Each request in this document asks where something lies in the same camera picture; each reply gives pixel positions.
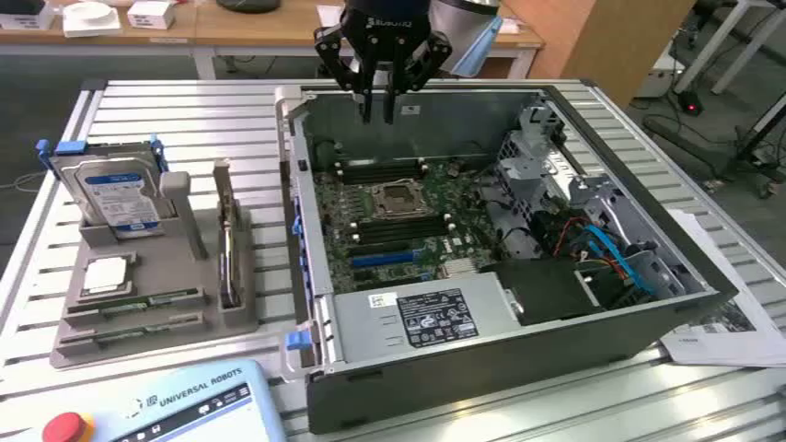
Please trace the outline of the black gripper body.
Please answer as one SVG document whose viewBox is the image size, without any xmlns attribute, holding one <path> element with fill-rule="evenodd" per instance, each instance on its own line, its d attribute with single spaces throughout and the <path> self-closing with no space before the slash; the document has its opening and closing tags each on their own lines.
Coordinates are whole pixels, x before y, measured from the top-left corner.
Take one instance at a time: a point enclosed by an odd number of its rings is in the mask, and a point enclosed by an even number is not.
<svg viewBox="0 0 786 442">
<path fill-rule="evenodd" d="M 354 88 L 370 88 L 381 63 L 390 63 L 394 88 L 429 79 L 429 58 L 413 53 L 430 36 L 428 1 L 345 1 L 340 30 L 358 60 Z"/>
</svg>

